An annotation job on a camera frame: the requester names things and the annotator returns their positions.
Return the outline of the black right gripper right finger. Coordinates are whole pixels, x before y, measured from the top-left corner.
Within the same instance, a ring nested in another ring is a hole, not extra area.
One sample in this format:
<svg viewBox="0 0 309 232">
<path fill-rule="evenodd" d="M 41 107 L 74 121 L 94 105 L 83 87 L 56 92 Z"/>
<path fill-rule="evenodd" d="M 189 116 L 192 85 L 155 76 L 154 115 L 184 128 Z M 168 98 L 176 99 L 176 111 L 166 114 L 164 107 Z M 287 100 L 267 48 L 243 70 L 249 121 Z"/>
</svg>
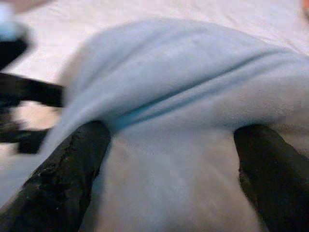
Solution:
<svg viewBox="0 0 309 232">
<path fill-rule="evenodd" d="M 309 159 L 264 125 L 237 129 L 239 181 L 270 232 L 309 230 Z"/>
</svg>

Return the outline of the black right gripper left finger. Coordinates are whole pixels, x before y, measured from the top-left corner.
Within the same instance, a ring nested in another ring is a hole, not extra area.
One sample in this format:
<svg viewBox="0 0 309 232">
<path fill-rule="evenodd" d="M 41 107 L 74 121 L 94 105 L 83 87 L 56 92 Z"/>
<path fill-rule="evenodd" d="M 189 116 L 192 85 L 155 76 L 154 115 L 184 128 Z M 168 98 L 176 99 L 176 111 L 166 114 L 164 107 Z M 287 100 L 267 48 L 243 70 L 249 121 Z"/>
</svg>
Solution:
<svg viewBox="0 0 309 232">
<path fill-rule="evenodd" d="M 0 230 L 77 232 L 110 139 L 99 121 L 76 129 L 0 209 Z"/>
</svg>

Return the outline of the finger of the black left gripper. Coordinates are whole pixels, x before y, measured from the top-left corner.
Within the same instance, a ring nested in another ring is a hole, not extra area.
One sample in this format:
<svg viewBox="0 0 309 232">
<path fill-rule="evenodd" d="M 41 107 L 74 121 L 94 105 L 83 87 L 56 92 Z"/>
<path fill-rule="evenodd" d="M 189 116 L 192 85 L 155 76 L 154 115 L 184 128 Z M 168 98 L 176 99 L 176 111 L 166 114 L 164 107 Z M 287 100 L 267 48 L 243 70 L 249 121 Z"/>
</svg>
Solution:
<svg viewBox="0 0 309 232">
<path fill-rule="evenodd" d="M 18 125 L 1 125 L 0 142 L 2 144 L 17 144 L 18 153 L 36 154 L 49 131 L 50 128 L 31 130 L 21 129 Z"/>
<path fill-rule="evenodd" d="M 62 107 L 63 86 L 28 79 L 18 75 L 0 74 L 0 106 L 16 107 L 22 101 L 40 102 Z"/>
</svg>

